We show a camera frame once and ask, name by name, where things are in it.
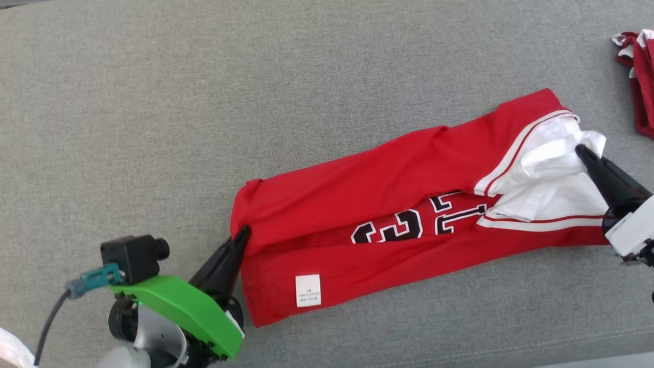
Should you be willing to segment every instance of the red jersey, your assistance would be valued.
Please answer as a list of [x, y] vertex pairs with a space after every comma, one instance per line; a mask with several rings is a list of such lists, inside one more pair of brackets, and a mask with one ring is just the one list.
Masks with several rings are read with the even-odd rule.
[[241, 274], [255, 326], [546, 246], [606, 244], [574, 146], [603, 136], [542, 90], [455, 127], [249, 181]]
[[654, 138], [654, 31], [622, 32], [613, 36], [613, 42], [621, 47], [617, 54], [618, 61], [632, 67], [629, 81], [636, 129]]

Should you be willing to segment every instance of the white robot part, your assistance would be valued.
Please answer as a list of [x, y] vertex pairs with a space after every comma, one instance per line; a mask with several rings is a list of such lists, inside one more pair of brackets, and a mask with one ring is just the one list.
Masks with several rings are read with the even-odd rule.
[[150, 356], [145, 350], [130, 345], [121, 345], [111, 350], [97, 365], [97, 368], [150, 368]]
[[166, 368], [177, 368], [188, 358], [187, 341], [182, 329], [147, 305], [139, 307], [139, 325], [134, 347], [161, 350], [177, 357], [177, 361]]
[[608, 232], [606, 239], [623, 257], [637, 255], [654, 239], [654, 196], [649, 197], [635, 212], [629, 213]]

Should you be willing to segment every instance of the white label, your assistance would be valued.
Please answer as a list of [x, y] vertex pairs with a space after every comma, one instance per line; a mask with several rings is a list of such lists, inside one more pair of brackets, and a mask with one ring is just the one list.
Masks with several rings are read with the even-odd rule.
[[295, 276], [298, 308], [320, 305], [320, 275]]

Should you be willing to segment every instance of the gray upholstery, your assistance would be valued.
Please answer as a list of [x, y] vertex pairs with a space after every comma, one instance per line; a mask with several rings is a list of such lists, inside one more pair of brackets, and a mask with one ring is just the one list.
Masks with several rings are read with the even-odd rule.
[[[610, 37], [650, 1], [59, 0], [0, 12], [0, 325], [35, 348], [99, 243], [154, 234], [189, 278], [240, 186], [466, 122], [549, 87], [654, 188]], [[246, 321], [225, 367], [534, 367], [654, 350], [652, 273], [608, 247], [543, 249], [294, 316]], [[237, 297], [243, 300], [240, 286]], [[96, 291], [43, 367], [116, 342]]]
[[47, 0], [0, 0], [0, 7], [38, 3], [39, 1], [47, 1]]

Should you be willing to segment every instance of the jersey number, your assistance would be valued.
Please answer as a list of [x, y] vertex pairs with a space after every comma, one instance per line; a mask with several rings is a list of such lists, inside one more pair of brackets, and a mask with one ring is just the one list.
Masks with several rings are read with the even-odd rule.
[[[451, 210], [452, 202], [443, 199], [457, 193], [459, 192], [447, 193], [429, 198], [429, 201], [431, 201], [432, 206], [434, 207], [434, 212], [439, 214]], [[480, 204], [475, 208], [469, 208], [467, 210], [447, 215], [441, 214], [436, 217], [434, 232], [437, 235], [451, 234], [454, 232], [454, 226], [452, 224], [454, 221], [465, 217], [483, 215], [485, 212], [486, 205]], [[373, 224], [372, 221], [357, 226], [352, 233], [352, 243], [372, 243], [371, 236], [378, 231], [381, 234], [381, 240], [378, 240], [377, 242], [380, 243], [416, 239], [422, 236], [422, 223], [418, 211], [411, 209], [398, 212], [395, 214], [395, 218], [397, 224], [386, 226], [379, 230], [375, 228], [375, 224]]]

